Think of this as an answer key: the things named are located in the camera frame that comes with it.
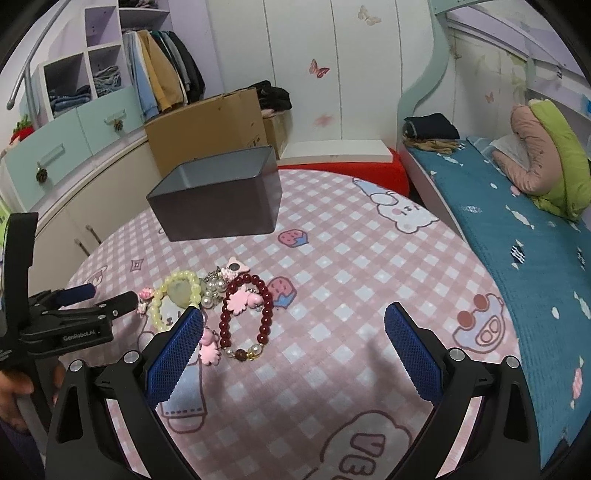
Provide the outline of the person's left hand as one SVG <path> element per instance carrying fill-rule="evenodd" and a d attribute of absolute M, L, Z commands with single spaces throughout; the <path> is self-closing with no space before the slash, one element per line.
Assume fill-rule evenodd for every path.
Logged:
<path fill-rule="evenodd" d="M 17 404 L 17 395 L 30 395 L 34 391 L 33 383 L 23 373 L 2 371 L 0 373 L 0 413 L 1 419 L 12 428 L 25 431 L 26 422 Z"/>

